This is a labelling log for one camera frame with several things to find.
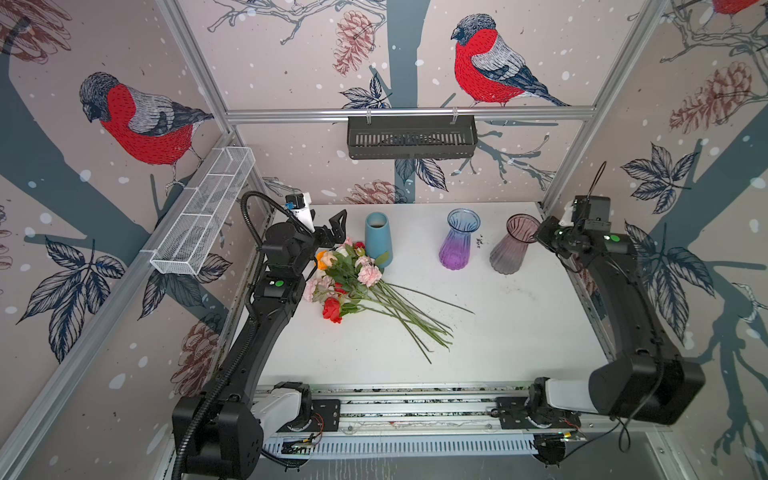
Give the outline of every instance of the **blue vase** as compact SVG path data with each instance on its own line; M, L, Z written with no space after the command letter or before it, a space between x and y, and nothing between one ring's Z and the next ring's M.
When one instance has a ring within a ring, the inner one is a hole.
M374 260L389 252L386 262L379 265L384 268L392 263L392 234L389 232L389 218L381 212L373 212L366 217L366 255Z

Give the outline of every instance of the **bird wing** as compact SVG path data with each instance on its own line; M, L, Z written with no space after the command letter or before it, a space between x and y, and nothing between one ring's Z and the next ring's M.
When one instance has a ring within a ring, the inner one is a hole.
M131 87L128 90L136 105L136 113L128 122L128 128L148 137L160 137L173 130L175 112L170 98L145 94Z
M501 35L486 53L472 56L472 64L490 80L506 83L525 66L525 59L504 43Z

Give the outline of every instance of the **mauve glass vase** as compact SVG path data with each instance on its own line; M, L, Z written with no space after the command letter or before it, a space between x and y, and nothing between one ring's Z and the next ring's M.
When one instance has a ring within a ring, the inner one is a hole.
M480 228L480 217L472 210L457 208L448 214L451 231L440 247L440 263L450 270L461 270L469 262L469 241Z
M520 270L528 245L534 243L534 235L541 223L530 215L512 215L507 220L507 234L491 251L493 270L510 275Z

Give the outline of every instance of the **red flower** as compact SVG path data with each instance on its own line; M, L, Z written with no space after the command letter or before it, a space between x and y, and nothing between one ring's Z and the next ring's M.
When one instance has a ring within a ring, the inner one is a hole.
M334 323L341 323L341 303L335 298L326 299L326 305L323 308L323 318Z

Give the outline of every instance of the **pine cone illustration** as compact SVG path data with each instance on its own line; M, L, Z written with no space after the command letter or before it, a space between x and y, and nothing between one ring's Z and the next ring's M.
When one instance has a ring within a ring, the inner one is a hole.
M336 50L333 67L343 77L368 60L368 53L373 50L373 25L362 12L351 11L344 14L344 19L336 25Z
M0 0L0 38L5 40L23 19L29 21L14 38L10 54L19 60L45 63L59 48L69 50L71 38L63 20L72 20L51 0Z
M179 359L181 368L170 378L170 382L176 384L176 393L192 396L203 388L218 344L219 336L208 325L195 323L184 337Z
M384 180L374 180L371 184L355 185L351 197L345 197L348 204L404 204L406 196L395 185Z
M670 116L670 131L683 128L683 133L711 124L722 124L750 96L752 90L752 69L742 61L735 61L707 77L703 87L688 96L673 110Z

